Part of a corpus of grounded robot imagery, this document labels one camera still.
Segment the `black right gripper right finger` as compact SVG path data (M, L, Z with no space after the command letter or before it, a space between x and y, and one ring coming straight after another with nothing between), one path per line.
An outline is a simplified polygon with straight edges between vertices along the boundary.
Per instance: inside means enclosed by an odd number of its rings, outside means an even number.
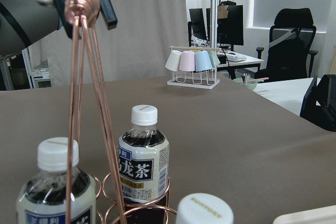
M110 0L99 0L101 12L108 30L114 29L117 26L118 19Z

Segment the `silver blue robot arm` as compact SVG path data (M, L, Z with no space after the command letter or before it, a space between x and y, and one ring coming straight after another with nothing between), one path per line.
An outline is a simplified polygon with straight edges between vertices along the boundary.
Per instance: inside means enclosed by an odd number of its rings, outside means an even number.
M99 1L107 29L116 28L118 20L111 1ZM1 0L2 57L18 53L60 28L72 37L65 0Z

